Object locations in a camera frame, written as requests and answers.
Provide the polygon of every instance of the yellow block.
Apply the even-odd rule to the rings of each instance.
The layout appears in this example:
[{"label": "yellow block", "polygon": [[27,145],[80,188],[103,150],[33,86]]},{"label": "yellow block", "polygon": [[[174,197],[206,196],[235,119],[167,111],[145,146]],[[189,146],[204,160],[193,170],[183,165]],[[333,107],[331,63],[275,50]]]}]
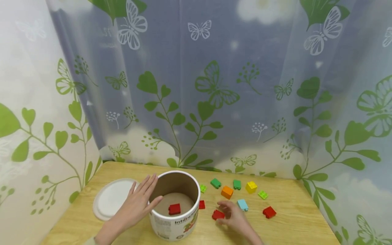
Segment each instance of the yellow block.
[{"label": "yellow block", "polygon": [[255,193],[256,192],[256,189],[257,189],[257,185],[253,182],[253,181],[251,181],[251,182],[248,182],[247,184],[246,184],[246,190],[249,192],[249,194],[252,194],[252,193]]}]

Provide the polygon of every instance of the toy block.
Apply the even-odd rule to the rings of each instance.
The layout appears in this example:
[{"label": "toy block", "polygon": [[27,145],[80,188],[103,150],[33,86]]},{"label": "toy block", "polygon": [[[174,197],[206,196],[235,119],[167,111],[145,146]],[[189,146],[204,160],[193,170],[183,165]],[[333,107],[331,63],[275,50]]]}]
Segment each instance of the toy block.
[{"label": "toy block", "polygon": [[173,204],[169,206],[169,215],[176,215],[181,213],[180,204]]},{"label": "toy block", "polygon": [[220,212],[220,211],[218,211],[218,210],[215,210],[214,213],[212,214],[212,218],[213,218],[214,220],[217,220],[217,219],[224,219],[224,218],[225,218],[225,214],[222,213],[222,212]]},{"label": "toy block", "polygon": [[238,206],[240,207],[240,209],[242,209],[242,211],[248,212],[248,205],[246,204],[244,199],[240,199],[237,201]]},{"label": "toy block", "polygon": [[246,184],[245,189],[248,191],[249,194],[252,194],[256,192],[257,185],[253,181],[251,181]]},{"label": "toy block", "polygon": [[215,187],[215,189],[219,189],[219,187],[222,186],[222,184],[219,182],[219,180],[217,180],[216,178],[211,180],[211,185],[213,187]]},{"label": "toy block", "polygon": [[258,195],[259,195],[259,197],[261,197],[263,200],[265,200],[265,199],[268,197],[268,194],[265,193],[264,191],[260,191]]},{"label": "toy block", "polygon": [[200,200],[199,202],[199,209],[205,209],[205,203],[203,200]]},{"label": "toy block", "polygon": [[234,180],[233,181],[234,190],[241,190],[241,181]]},{"label": "toy block", "polygon": [[276,212],[271,206],[269,206],[268,208],[263,210],[263,214],[267,219],[270,219],[276,215]]},{"label": "toy block", "polygon": [[222,189],[221,195],[226,197],[227,199],[230,199],[231,196],[233,195],[233,189],[231,189],[230,187],[228,187],[227,185],[225,185]]},{"label": "toy block", "polygon": [[200,191],[201,191],[202,193],[204,193],[205,190],[207,190],[207,186],[205,186],[205,185],[200,185]]}]

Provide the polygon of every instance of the right hand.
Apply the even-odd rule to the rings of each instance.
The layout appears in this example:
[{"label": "right hand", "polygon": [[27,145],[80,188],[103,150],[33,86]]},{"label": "right hand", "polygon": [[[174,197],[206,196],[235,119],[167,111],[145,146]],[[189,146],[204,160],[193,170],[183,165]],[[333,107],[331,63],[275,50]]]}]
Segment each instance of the right hand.
[{"label": "right hand", "polygon": [[225,219],[216,220],[218,224],[227,225],[244,236],[250,244],[263,244],[261,238],[254,231],[240,207],[230,201],[219,201],[218,205],[219,209],[225,214]]}]

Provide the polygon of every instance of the wooden table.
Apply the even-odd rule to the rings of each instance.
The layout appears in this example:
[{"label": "wooden table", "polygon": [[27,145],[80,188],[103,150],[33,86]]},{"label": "wooden table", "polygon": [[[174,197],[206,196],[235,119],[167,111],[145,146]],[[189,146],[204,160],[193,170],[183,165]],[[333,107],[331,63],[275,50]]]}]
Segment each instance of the wooden table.
[{"label": "wooden table", "polygon": [[[93,201],[102,187],[116,179],[133,178],[142,181],[147,174],[161,174],[169,170],[172,169],[106,162],[66,210],[42,244],[84,244],[87,239],[99,231],[103,224],[93,214]],[[231,201],[246,200],[249,206],[246,216],[266,244],[339,244],[312,198],[297,180],[190,169],[181,170],[192,174],[199,184],[207,186],[207,191],[201,194],[201,199],[205,200],[206,209],[199,211],[193,233],[187,238],[175,242],[176,245],[246,244],[244,239],[234,231],[216,225],[211,218],[213,211],[217,208],[216,202],[225,199],[220,194],[222,187],[216,190],[209,183],[213,178],[220,180],[222,186],[230,187],[233,185],[233,179],[241,180],[242,189],[234,191]],[[257,193],[248,194],[245,190],[245,184],[249,181],[254,181],[258,185],[258,191],[264,190],[269,194],[269,197],[262,200]],[[263,209],[268,206],[272,206],[277,212],[277,215],[270,220],[266,219],[262,213]],[[154,234],[149,218],[145,217],[138,225],[123,233],[113,244],[152,245],[169,244],[169,242]]]}]

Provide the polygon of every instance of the white plastic lid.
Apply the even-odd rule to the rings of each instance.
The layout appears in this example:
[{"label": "white plastic lid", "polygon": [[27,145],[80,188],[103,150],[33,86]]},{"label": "white plastic lid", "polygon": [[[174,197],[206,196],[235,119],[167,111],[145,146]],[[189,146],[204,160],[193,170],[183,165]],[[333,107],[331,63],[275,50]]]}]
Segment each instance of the white plastic lid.
[{"label": "white plastic lid", "polygon": [[134,182],[136,182],[135,188],[137,188],[139,182],[134,179],[119,179],[105,185],[94,199],[93,212],[95,216],[103,221],[113,217],[127,199]]}]

